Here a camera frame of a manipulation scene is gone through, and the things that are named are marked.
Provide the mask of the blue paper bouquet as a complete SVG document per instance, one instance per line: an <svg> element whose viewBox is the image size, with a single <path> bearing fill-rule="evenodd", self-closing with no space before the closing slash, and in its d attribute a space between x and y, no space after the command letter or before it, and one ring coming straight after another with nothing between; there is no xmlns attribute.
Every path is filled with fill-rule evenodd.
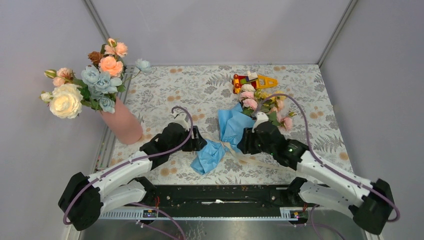
<svg viewBox="0 0 424 240"><path fill-rule="evenodd" d="M237 144L241 141L244 128L251 128L254 125L251 116L256 110L271 115L269 119L272 124L290 131L293 127L292 117L296 114L290 112L288 116L282 117L280 111L284 108L286 97L282 96L280 91L276 94L277 96L271 96L265 91L254 90L251 85L244 85L239 94L239 103L230 110L218 111L219 140L229 143L236 153L242 154ZM219 142L211 140L206 142L207 145L198 152L191 163L191 167L201 175L215 169L226 154L233 156Z"/></svg>

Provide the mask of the cream ribbon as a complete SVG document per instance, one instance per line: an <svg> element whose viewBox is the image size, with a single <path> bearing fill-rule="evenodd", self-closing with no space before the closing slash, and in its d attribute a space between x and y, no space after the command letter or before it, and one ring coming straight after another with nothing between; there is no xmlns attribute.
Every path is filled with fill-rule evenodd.
<svg viewBox="0 0 424 240"><path fill-rule="evenodd" d="M223 146L224 146L224 148L228 149L228 150L229 150L229 152L230 152L230 153L231 153L231 154L232 154L232 155L233 155L236 159L238 159L238 160L240 160L240 161L242 161L242 162L245 162L245 163L250 164L250 165L256 165L256 166L261 166L261 167L269 168L269 169L276 169L276 170L279 170L279 171L281 171L281 170L286 170L286 168L285 168L285 167L283 167L283 166L281 166L281 165L273 165L273 164L270 164L270 163L262 162L262 161L257 160L257 159L251 159L251 158L249 158L249 157L245 157L245 156L243 156L242 154L239 154L239 153L235 152L235 151L232 149L231 145L230 145L228 142L223 142L223 141L221 141L221 140L219 140L219 139L217 139L217 138L213 137L213 136L212 136L212 135L210 135L209 133L206 133L206 134L205 134L205 136L206 136L206 139L207 139L207 140L210 140L210 141L213 141L213 142L219 142L221 145L223 145Z"/></svg>

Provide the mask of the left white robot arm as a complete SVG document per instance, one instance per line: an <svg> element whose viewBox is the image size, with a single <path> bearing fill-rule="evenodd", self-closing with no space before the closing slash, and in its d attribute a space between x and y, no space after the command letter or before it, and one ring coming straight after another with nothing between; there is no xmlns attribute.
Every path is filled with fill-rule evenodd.
<svg viewBox="0 0 424 240"><path fill-rule="evenodd" d="M154 190L137 177L166 163L175 152L198 152L206 145L191 116L184 112L175 114L173 122L161 133L123 161L90 175L74 174L58 201L64 213L63 223L82 231L101 214L118 207L138 202L144 206L152 204Z"/></svg>

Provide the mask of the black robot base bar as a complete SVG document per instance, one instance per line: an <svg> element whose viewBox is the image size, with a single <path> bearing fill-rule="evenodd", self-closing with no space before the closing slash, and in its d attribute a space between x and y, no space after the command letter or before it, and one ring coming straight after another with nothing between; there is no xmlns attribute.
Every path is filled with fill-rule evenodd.
<svg viewBox="0 0 424 240"><path fill-rule="evenodd" d="M290 208L309 211L312 203L306 203L288 189L288 185L147 185L145 197L134 207L146 208L170 216L166 210L189 208L257 209Z"/></svg>

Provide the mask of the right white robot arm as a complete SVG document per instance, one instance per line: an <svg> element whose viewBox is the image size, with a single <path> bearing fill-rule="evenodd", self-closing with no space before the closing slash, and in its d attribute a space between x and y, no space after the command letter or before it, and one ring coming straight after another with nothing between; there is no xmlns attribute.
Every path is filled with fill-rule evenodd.
<svg viewBox="0 0 424 240"><path fill-rule="evenodd" d="M378 179L373 182L347 172L298 140L285 138L268 116L259 112L252 127L243 129L237 148L243 154L266 153L281 166L308 175L322 184L296 177L287 187L287 201L293 206L303 202L319 205L350 217L364 231L379 235L390 216L400 214L390 185Z"/></svg>

